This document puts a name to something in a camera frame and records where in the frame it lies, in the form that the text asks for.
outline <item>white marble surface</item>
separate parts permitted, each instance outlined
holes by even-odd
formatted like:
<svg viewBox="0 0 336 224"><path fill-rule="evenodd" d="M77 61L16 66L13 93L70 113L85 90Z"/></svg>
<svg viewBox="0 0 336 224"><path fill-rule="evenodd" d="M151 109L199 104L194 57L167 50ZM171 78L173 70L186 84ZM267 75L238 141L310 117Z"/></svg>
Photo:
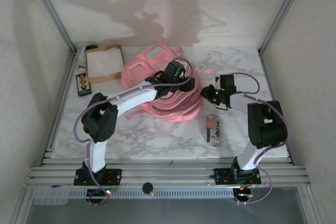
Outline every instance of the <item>white marble surface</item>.
<svg viewBox="0 0 336 224"><path fill-rule="evenodd" d="M125 60L136 56L144 47L123 48ZM214 74L200 75L202 85L214 84L215 76L231 72L246 72L255 76L261 85L259 98L270 100L266 79L257 55L252 47L184 47L184 55L198 73L214 68ZM76 69L75 74L83 72ZM236 76L237 89L254 91L257 85L250 78ZM92 85L92 92L112 94L121 91L120 80ZM83 158L85 145L74 139L73 124L79 113L86 108L92 95L78 97L75 78L69 90L68 99L54 142L52 158ZM205 121L207 115L216 113L220 118L220 139L218 146L206 143ZM212 158L235 157L248 143L247 116L239 111L220 111L212 104L204 101L202 112L194 119L180 123L170 123L157 119L149 114L141 114L131 121L121 115L117 121L115 133L108 140L106 158ZM79 136L88 136L78 129ZM268 156L288 157L285 146L272 150Z"/></svg>

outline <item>cardboard box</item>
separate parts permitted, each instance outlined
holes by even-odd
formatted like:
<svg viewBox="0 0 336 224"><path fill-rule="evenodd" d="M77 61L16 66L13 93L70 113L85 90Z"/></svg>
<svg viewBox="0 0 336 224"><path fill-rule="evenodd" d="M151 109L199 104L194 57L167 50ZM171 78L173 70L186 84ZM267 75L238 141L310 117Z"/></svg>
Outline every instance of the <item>cardboard box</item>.
<svg viewBox="0 0 336 224"><path fill-rule="evenodd" d="M107 75L102 75L102 76L90 77L90 69L88 68L88 54L89 53L93 53L93 52L107 51L107 50L109 50L111 48L118 48L118 49L120 49L121 60L122 60L122 64L124 65L125 64L125 60L124 60L124 55L123 55L123 52L122 52L120 44L116 44L116 45L112 45L112 46L107 46L105 48L95 48L95 49L91 49L91 50L85 51L85 68L86 68L86 74L87 74L88 80L89 80L89 82L91 84L97 84L97 83L101 83L101 82L105 82L105 81L111 81L111 80L117 80L117 79L121 78L121 71L109 73Z"/></svg>

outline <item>white wall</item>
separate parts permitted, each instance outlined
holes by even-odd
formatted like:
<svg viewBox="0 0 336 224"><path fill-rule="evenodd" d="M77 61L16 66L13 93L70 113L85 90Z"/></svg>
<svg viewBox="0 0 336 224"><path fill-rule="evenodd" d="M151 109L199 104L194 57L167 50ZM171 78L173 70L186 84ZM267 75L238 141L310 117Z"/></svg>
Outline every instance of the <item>white wall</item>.
<svg viewBox="0 0 336 224"><path fill-rule="evenodd" d="M264 56L326 223L336 223L336 0L295 0Z"/></svg>
<svg viewBox="0 0 336 224"><path fill-rule="evenodd" d="M0 0L0 223L9 223L55 111L67 48L39 0Z"/></svg>
<svg viewBox="0 0 336 224"><path fill-rule="evenodd" d="M259 46L283 0L52 0L74 42Z"/></svg>

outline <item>black mounting plate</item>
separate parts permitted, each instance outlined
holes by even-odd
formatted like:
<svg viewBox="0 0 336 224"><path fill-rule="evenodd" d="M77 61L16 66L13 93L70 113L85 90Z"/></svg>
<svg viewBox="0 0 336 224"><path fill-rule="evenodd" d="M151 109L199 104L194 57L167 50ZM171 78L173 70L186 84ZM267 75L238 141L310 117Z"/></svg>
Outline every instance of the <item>black mounting plate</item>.
<svg viewBox="0 0 336 224"><path fill-rule="evenodd" d="M119 186L121 181L121 169L105 169L103 175L101 176L99 185L101 186L111 186L113 184ZM95 183L88 176L87 172L83 169L77 169L75 180L73 181L75 186L95 186Z"/></svg>
<svg viewBox="0 0 336 224"><path fill-rule="evenodd" d="M216 185L260 185L261 178L258 169L255 169L252 176L244 178L234 178L230 168L216 168L214 175L210 176L215 179Z"/></svg>

